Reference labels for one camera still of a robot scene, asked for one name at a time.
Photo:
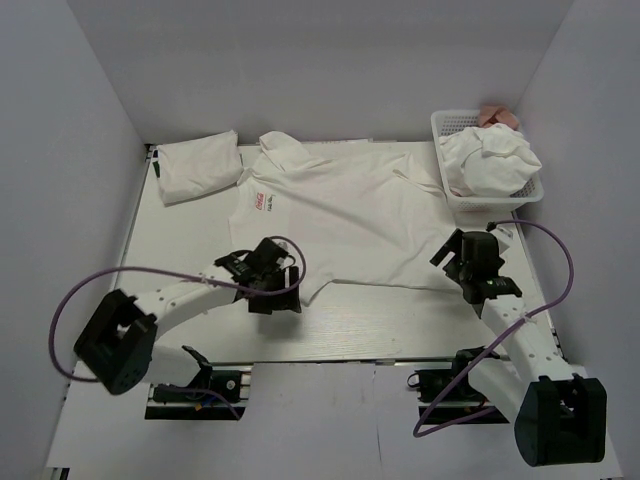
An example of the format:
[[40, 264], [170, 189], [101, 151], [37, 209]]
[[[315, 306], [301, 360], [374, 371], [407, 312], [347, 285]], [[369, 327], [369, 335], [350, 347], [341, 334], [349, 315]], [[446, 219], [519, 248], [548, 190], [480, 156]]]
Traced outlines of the white Coca-Cola print t-shirt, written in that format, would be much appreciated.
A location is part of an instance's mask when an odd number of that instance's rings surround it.
[[444, 191], [409, 152], [341, 157], [311, 153], [277, 131], [237, 182], [232, 246], [252, 249], [281, 235], [302, 250], [300, 299], [331, 282], [448, 290], [430, 262], [455, 228]]

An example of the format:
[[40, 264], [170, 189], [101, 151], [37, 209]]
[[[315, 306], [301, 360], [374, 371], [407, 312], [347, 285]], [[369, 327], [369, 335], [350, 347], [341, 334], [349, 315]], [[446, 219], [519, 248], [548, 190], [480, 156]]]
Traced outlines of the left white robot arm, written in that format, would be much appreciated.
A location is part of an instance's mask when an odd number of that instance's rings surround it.
[[158, 345], [170, 330], [219, 307], [246, 302], [249, 312], [301, 310], [306, 259], [290, 240], [268, 237], [252, 250], [216, 259], [197, 274], [146, 293], [107, 293], [74, 345], [79, 359], [113, 395], [144, 382], [199, 399], [211, 387], [212, 364], [194, 348]]

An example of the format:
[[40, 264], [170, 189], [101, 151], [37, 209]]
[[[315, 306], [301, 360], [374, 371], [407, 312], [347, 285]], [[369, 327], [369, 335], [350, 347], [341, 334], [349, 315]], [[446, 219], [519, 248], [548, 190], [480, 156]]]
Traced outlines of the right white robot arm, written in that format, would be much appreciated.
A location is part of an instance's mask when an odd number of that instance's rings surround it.
[[532, 467], [599, 463], [605, 456], [607, 393], [596, 378], [579, 374], [545, 337], [537, 315], [552, 303], [527, 310], [515, 281], [503, 276], [501, 256], [511, 238], [501, 221], [483, 231], [455, 230], [430, 262], [462, 290], [465, 302], [495, 334], [486, 347], [460, 351], [451, 381], [421, 415], [413, 434], [450, 392], [489, 401], [465, 416], [472, 421], [499, 412], [513, 426], [523, 460]]

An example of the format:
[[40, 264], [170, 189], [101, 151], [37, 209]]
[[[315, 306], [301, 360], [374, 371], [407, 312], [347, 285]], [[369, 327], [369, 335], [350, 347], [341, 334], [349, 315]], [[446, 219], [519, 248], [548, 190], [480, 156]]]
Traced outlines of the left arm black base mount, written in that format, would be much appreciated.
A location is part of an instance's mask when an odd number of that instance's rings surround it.
[[187, 387], [152, 385], [146, 420], [239, 421], [248, 406], [249, 366], [214, 367]]

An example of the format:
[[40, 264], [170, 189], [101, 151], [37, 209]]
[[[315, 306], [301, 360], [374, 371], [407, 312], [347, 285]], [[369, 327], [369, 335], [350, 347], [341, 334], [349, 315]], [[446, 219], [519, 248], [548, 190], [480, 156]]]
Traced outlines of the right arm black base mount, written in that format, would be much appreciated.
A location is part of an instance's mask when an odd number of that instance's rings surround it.
[[[482, 347], [459, 350], [450, 363], [429, 362], [424, 368], [414, 370], [407, 378], [407, 387], [418, 394], [418, 410], [422, 415], [440, 392], [455, 376], [475, 359]], [[461, 380], [436, 406], [426, 419], [426, 426], [442, 425], [452, 420], [476, 414], [482, 410], [490, 412], [482, 417], [464, 421], [464, 424], [507, 424], [508, 420], [479, 391]]]

